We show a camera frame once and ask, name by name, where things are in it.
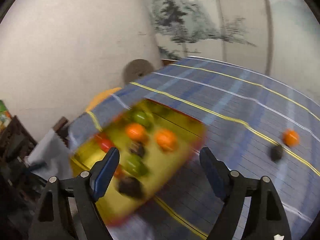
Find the red tomato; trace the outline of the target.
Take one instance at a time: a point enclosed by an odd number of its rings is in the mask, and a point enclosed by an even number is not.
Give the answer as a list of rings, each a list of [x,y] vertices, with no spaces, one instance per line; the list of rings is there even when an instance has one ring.
[[[114,147],[114,143],[110,139],[108,139],[104,134],[96,135],[95,140],[99,148],[105,153],[107,153],[111,148]]]
[[[119,164],[113,174],[114,178],[121,179],[124,176],[124,171],[122,166]]]

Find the dark passion fruit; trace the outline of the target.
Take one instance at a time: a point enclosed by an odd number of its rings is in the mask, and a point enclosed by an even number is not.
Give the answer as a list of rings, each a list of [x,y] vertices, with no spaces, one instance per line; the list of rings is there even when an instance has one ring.
[[[282,158],[283,158],[283,146],[281,145],[274,145],[271,149],[270,149],[270,159],[273,162],[279,162]]]
[[[129,146],[129,152],[139,156],[140,158],[144,158],[145,147],[141,142],[132,142]]]
[[[123,177],[118,181],[117,190],[120,194],[134,199],[143,199],[144,192],[141,182],[135,177]]]

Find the green lime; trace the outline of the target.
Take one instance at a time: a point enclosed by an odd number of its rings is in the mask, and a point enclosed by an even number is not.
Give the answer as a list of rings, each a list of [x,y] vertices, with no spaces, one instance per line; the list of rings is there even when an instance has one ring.
[[[147,113],[143,110],[135,110],[131,114],[131,119],[133,122],[136,122],[146,128],[150,127],[150,119]]]
[[[148,173],[148,168],[138,155],[131,155],[125,159],[124,170],[134,177],[142,177]]]

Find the orange front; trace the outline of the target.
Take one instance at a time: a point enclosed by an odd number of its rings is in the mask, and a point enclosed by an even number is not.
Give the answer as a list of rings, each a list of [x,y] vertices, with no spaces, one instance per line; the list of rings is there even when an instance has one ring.
[[[134,141],[144,142],[146,140],[146,129],[138,123],[131,123],[125,127],[126,135]]]

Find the dark wooden furniture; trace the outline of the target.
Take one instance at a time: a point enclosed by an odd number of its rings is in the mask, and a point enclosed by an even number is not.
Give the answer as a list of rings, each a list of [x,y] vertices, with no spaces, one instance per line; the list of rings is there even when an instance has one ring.
[[[52,127],[66,146],[67,123],[62,117]],[[16,116],[1,131],[1,239],[28,239],[37,202],[47,183],[25,162],[37,144]]]

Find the white cloth with blue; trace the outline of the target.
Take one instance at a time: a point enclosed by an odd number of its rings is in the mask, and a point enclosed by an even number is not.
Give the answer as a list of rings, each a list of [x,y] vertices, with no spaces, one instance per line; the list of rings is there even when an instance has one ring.
[[[73,176],[69,163],[71,155],[71,150],[63,140],[53,129],[50,129],[31,154],[25,158],[25,162],[33,174],[46,181],[52,176],[64,180]]]

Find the small far orange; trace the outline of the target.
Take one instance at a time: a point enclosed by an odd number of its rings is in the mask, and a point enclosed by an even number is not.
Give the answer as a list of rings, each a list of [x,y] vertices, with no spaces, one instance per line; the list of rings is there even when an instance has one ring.
[[[299,144],[299,134],[292,129],[287,129],[283,133],[283,143],[289,147],[297,146]]]

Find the blue plaid tablecloth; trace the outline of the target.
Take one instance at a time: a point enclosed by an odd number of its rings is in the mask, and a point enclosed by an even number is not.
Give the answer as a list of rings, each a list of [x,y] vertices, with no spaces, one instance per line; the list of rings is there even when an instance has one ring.
[[[69,127],[77,150],[99,127],[142,99],[151,99],[203,122],[202,146],[229,168],[249,178],[271,177],[293,239],[300,239],[319,212],[319,105],[264,74],[225,62],[188,57],[136,81],[106,98]],[[294,147],[283,133],[299,134]],[[270,149],[283,146],[279,162]]]

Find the dark passion fruit in tray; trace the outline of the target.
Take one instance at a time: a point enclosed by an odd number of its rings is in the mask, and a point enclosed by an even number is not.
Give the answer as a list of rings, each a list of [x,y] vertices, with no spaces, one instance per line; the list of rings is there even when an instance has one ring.
[[[132,142],[129,146],[129,152],[139,156],[140,158],[144,158],[145,147],[141,142]]]

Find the yellow red tin tray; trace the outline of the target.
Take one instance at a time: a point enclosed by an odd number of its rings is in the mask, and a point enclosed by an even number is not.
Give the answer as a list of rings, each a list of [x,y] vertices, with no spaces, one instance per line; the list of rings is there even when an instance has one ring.
[[[206,133],[206,126],[200,120],[154,100],[140,100],[113,118],[102,131],[95,133],[76,150],[71,157],[71,167],[75,176],[82,171],[90,170],[97,161],[103,159],[106,153],[99,148],[95,136],[104,134],[119,150],[119,164],[124,171],[123,177],[134,177],[124,170],[124,163],[127,157],[135,155],[129,152],[131,143],[139,142],[131,140],[125,133],[128,124],[136,123],[131,119],[135,110],[145,111],[151,122],[150,127],[145,127],[146,140],[141,142],[145,147],[142,161],[148,168],[148,173],[142,177],[135,177],[142,184],[144,198],[134,199],[120,194],[117,190],[119,179],[113,177],[105,195],[96,203],[104,223],[109,226],[121,224],[152,198],[191,159],[194,151],[200,148]],[[159,129],[168,129],[176,135],[177,147],[174,151],[164,152],[157,145],[155,133]]]

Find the orange cushion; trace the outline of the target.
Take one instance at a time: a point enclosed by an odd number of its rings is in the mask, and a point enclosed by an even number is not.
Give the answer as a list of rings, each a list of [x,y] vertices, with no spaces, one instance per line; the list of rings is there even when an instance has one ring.
[[[110,97],[115,92],[121,90],[121,87],[116,87],[112,89],[105,90],[99,94],[97,94],[88,104],[88,106],[85,109],[85,112],[89,112],[92,109],[94,109],[97,105],[99,105],[101,102],[103,102],[106,98]]]

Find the green lime in tray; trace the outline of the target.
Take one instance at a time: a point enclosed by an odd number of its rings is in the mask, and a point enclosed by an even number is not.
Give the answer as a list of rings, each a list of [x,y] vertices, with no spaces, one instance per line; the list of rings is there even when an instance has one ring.
[[[150,119],[147,113],[143,110],[135,110],[131,114],[131,119],[133,122],[136,122],[146,128],[150,127]]]

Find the round brown stool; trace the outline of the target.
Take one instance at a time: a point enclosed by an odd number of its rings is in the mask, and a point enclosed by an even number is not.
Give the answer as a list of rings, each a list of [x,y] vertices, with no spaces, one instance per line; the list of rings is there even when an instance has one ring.
[[[153,72],[155,68],[153,65],[144,59],[136,59],[129,62],[125,68],[123,69],[122,78],[123,82],[127,85],[128,83],[140,79],[151,72]]]

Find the painted folding screen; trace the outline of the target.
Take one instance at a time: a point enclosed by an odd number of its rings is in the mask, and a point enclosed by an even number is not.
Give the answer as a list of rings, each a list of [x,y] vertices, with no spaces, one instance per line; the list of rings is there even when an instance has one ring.
[[[161,58],[236,64],[319,100],[319,22],[304,0],[143,0]]]

